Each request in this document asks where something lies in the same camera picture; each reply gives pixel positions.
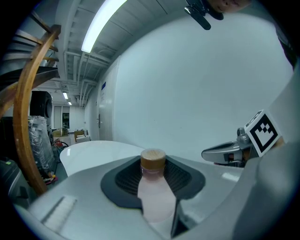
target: fluorescent light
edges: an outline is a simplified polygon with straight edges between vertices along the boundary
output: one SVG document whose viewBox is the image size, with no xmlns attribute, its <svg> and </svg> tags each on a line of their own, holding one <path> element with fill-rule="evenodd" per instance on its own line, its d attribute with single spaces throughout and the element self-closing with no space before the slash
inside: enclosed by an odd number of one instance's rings
<svg viewBox="0 0 300 240">
<path fill-rule="evenodd" d="M 67 99 L 67 98 L 68 98 L 68 96 L 67 96 L 67 93 L 66 93 L 66 92 L 63 92 L 62 94 L 64 95 L 65 99 Z"/>
<path fill-rule="evenodd" d="M 85 35 L 81 51 L 90 53 L 105 24 L 127 0 L 106 0 L 96 13 Z"/>
</svg>

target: ceiling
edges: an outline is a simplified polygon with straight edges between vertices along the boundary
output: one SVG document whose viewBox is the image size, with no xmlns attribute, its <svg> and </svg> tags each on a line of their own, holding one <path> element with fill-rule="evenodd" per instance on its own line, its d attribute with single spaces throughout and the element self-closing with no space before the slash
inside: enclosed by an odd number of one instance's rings
<svg viewBox="0 0 300 240">
<path fill-rule="evenodd" d="M 56 22 L 62 25 L 60 39 L 56 42 L 60 78 L 47 81 L 35 90 L 48 91 L 54 105 L 67 105 L 62 95 L 62 92 L 67 92 L 70 98 L 68 101 L 77 106 L 82 103 L 82 107 L 99 76 L 127 41 L 154 20 L 183 10 L 186 6 L 185 0 L 127 0 L 105 25 L 92 52 L 88 54 L 81 51 L 81 46 L 104 0 L 74 0 L 70 1 L 72 3 L 69 6 L 61 2 L 56 11 Z M 60 13 L 66 16 L 61 21 Z"/>
</svg>

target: door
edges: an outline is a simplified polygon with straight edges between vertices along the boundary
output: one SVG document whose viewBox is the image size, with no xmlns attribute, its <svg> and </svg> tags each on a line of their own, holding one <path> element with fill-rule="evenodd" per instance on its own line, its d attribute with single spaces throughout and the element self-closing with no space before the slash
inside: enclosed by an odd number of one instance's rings
<svg viewBox="0 0 300 240">
<path fill-rule="evenodd" d="M 97 97 L 98 139 L 113 141 L 113 107 L 120 57 L 106 71 Z"/>
</svg>

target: white table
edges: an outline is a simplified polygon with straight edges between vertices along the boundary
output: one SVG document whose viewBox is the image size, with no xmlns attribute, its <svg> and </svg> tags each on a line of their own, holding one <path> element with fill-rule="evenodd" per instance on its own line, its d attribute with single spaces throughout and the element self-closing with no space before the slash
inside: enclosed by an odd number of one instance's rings
<svg viewBox="0 0 300 240">
<path fill-rule="evenodd" d="M 140 155 L 143 150 L 121 142 L 91 141 L 65 148 L 60 154 L 60 159 L 67 175 L 70 176 L 84 169 Z"/>
</svg>

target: plastic wrap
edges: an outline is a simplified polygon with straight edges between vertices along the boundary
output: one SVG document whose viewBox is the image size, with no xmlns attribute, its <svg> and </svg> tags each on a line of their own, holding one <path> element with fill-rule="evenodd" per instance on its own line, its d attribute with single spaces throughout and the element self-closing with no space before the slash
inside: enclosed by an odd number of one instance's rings
<svg viewBox="0 0 300 240">
<path fill-rule="evenodd" d="M 41 116 L 28 117 L 30 145 L 37 167 L 48 169 L 54 162 L 54 155 L 47 133 L 46 119 Z"/>
</svg>

